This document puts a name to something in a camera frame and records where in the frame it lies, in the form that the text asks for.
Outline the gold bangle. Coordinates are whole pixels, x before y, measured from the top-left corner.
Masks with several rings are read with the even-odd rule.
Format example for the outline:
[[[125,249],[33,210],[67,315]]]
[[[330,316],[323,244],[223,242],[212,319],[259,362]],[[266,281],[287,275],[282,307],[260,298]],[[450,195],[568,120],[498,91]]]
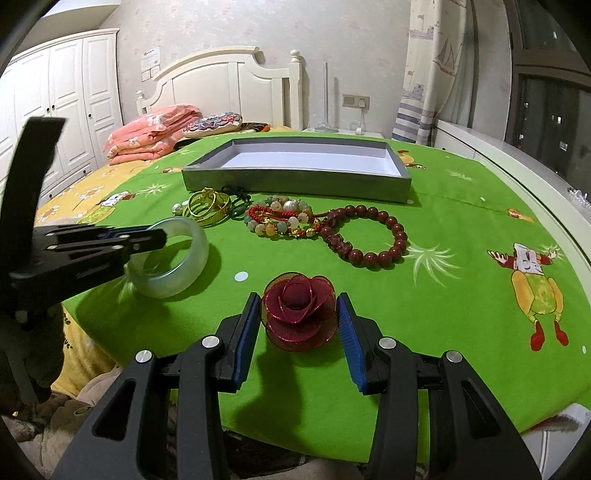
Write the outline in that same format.
[[[231,208],[232,200],[228,194],[204,188],[190,195],[182,208],[182,214],[202,228],[208,228],[228,219]]]

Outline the gold wire ring ornament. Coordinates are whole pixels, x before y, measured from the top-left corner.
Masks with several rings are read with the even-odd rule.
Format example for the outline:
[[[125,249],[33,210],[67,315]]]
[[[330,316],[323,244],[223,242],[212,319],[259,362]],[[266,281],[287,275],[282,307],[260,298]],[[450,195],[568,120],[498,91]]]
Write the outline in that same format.
[[[212,188],[204,188],[190,195],[185,213],[191,217],[204,217],[216,213],[225,214],[231,208],[228,194]]]

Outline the white pearl pendant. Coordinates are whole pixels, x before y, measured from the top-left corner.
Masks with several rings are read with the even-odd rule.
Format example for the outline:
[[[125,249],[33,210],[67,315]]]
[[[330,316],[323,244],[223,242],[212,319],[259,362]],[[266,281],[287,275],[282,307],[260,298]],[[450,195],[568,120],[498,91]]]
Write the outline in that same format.
[[[287,202],[283,204],[283,211],[284,212],[297,211],[297,201],[296,200],[287,200]]]

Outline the red wire rose brooch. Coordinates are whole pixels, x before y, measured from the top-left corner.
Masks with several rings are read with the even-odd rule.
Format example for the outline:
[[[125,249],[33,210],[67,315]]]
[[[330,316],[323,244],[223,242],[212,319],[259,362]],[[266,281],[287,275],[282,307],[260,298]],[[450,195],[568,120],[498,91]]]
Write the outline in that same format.
[[[304,352],[328,343],[338,329],[332,282],[297,272],[277,276],[263,291],[262,321],[274,346]]]

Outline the sailboat print curtain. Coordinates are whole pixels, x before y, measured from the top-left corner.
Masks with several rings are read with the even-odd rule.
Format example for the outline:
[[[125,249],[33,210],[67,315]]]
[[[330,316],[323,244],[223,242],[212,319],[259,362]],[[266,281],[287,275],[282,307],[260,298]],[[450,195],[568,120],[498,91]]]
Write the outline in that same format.
[[[466,32],[467,3],[413,1],[408,48],[392,138],[425,145],[456,80]]]

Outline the green cartoon tablecloth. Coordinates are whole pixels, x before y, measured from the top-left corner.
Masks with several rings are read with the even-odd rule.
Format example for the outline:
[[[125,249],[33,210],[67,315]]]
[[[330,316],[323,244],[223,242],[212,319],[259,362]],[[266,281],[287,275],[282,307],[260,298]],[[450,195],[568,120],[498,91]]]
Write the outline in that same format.
[[[408,254],[391,269],[356,268],[322,239],[259,237],[228,220],[206,229],[211,253],[204,272],[180,295],[164,300],[137,293],[120,278],[64,302],[80,327],[120,364],[149,349],[157,356],[185,350],[212,334],[224,317],[242,312],[250,292],[263,293],[281,273],[322,275],[346,292],[363,317],[416,352],[440,357],[461,352],[515,424],[525,431],[572,404],[590,409],[590,304],[573,265],[573,249],[537,207],[530,206],[483,164],[429,147],[392,142],[423,168],[411,168],[410,204],[358,199],[303,198],[315,211],[346,204],[375,205],[404,225]],[[103,224],[149,225],[171,215],[188,194],[179,171],[205,146],[169,155],[112,191],[121,200]],[[537,314],[545,342],[531,350],[531,321],[517,303],[512,274],[489,251],[513,254],[519,243],[539,254],[543,278],[563,294],[560,326]],[[221,394],[222,426],[311,455],[365,461],[378,401],[353,384],[339,336],[304,353],[281,351],[259,329],[249,377],[237,394]]]

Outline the embroidered patterned pillow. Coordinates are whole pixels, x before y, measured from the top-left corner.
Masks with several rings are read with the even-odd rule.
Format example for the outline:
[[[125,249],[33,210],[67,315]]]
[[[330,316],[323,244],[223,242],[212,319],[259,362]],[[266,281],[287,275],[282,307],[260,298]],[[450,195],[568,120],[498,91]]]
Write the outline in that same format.
[[[199,139],[216,134],[233,132],[242,127],[242,115],[235,112],[226,112],[209,117],[199,118],[183,130],[186,139]]]

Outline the pale green jade bangle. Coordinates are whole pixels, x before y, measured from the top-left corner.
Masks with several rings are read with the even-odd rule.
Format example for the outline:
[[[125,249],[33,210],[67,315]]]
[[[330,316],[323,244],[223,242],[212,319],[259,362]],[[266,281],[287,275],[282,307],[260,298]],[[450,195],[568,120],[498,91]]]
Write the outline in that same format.
[[[162,230],[172,240],[155,251],[132,254],[126,275],[144,296],[165,299],[180,294],[204,272],[209,244],[204,232],[193,220],[172,217],[160,220],[146,231]]]

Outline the yellow floral bedsheet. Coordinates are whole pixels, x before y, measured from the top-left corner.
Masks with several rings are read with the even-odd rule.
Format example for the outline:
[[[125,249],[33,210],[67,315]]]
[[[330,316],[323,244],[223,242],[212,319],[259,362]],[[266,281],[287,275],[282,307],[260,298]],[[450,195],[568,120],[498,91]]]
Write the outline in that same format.
[[[119,185],[149,165],[150,162],[139,160],[99,168],[42,206],[37,212],[36,225],[76,223],[95,210]],[[52,389],[76,397],[95,377],[110,372],[115,361],[90,339],[66,308],[63,310],[64,365]]]

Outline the folded pink quilt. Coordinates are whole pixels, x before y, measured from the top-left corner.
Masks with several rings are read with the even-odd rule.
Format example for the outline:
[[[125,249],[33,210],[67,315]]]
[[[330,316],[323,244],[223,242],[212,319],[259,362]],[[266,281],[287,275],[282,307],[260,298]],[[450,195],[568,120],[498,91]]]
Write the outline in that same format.
[[[192,105],[174,104],[146,113],[114,130],[103,151],[109,165],[157,160],[174,150],[183,130],[202,116]]]

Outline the paper notice on wall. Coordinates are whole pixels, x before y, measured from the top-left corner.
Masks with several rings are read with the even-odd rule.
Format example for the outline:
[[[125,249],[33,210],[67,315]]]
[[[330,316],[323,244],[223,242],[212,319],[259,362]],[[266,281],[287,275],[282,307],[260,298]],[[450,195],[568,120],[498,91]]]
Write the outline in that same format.
[[[140,71],[151,71],[160,66],[160,47],[153,47],[142,53],[140,57]]]

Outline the red cord bracelet gold charms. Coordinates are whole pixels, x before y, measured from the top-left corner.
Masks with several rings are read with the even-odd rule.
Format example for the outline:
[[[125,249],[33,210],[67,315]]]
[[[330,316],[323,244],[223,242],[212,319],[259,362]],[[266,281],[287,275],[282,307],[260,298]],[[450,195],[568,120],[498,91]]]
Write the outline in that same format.
[[[322,229],[322,222],[327,212],[320,214],[311,211],[310,207],[301,209],[297,203],[297,211],[284,212],[273,209],[271,205],[253,205],[246,210],[245,226],[259,237],[286,237],[293,239],[314,238]]]

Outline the grey cardboard tray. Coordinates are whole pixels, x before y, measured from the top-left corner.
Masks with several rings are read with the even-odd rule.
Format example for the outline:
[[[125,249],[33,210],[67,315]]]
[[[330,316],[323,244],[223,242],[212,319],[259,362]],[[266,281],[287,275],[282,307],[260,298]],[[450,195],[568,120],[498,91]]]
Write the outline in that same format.
[[[240,187],[405,203],[412,177],[384,140],[342,136],[239,137],[225,140],[182,170],[186,189]]]

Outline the white lamp stand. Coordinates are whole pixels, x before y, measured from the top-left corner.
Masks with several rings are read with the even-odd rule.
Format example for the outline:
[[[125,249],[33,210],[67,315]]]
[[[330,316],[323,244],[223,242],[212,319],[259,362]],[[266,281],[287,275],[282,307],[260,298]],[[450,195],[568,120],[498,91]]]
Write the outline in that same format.
[[[332,73],[329,62],[322,64],[322,111],[312,116],[311,131],[339,133],[339,79]]]

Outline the white wardrobe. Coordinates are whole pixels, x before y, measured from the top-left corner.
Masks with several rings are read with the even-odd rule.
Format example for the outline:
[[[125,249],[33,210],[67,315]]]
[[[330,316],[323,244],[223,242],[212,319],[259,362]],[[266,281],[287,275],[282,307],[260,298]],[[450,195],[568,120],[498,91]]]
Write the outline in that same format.
[[[40,204],[107,164],[103,147],[122,126],[117,33],[100,29],[45,42],[13,57],[1,76],[2,180],[29,118],[66,120]]]

